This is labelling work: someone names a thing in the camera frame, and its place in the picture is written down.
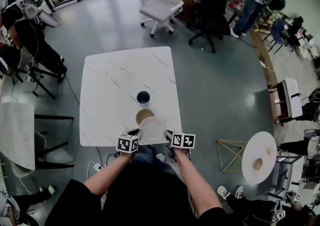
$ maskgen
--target dark cup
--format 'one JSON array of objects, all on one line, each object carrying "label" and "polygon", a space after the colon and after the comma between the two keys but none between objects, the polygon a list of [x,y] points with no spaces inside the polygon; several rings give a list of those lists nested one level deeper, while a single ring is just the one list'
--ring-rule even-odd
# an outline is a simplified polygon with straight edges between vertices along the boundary
[{"label": "dark cup", "polygon": [[138,95],[136,96],[136,100],[140,104],[145,105],[150,100],[150,94],[148,92],[145,92],[145,91],[139,92]]}]

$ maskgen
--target power strip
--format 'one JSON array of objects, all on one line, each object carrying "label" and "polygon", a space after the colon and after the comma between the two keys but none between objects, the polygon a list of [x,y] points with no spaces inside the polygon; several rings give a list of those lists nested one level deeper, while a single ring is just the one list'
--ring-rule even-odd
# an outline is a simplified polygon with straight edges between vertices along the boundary
[{"label": "power strip", "polygon": [[94,165],[94,169],[97,171],[97,172],[100,172],[104,167],[101,166],[99,163],[96,163]]}]

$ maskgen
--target black chair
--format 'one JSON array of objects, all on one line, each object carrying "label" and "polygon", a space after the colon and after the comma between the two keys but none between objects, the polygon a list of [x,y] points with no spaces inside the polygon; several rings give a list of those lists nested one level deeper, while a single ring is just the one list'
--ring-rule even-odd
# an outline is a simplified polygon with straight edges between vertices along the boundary
[{"label": "black chair", "polygon": [[230,35],[230,28],[224,14],[226,13],[226,5],[228,0],[200,0],[195,11],[194,22],[188,24],[187,27],[193,26],[201,32],[189,40],[189,45],[193,44],[193,40],[205,35],[208,39],[212,53],[216,53],[211,35],[219,40],[223,40],[224,35]]}]

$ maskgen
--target cup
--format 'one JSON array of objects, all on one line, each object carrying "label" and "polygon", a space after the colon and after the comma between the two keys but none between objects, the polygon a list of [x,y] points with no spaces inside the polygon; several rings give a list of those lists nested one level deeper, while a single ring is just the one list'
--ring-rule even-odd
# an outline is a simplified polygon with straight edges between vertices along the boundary
[{"label": "cup", "polygon": [[136,100],[139,102],[139,104],[146,105],[150,101],[150,94],[146,91],[141,91],[136,96]]},{"label": "cup", "polygon": [[146,118],[152,117],[152,116],[155,116],[155,114],[150,109],[144,108],[144,109],[141,109],[139,112],[137,112],[137,114],[135,116],[135,121],[138,124],[138,126],[140,126],[142,121],[144,121]]}]

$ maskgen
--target small round table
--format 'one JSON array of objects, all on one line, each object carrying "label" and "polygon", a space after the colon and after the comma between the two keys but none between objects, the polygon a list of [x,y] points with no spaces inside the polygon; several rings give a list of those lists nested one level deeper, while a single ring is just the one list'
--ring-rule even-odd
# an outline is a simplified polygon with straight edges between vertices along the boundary
[{"label": "small round table", "polygon": [[242,173],[252,184],[264,181],[272,172],[277,158],[275,139],[268,132],[255,134],[246,145],[242,156]]}]

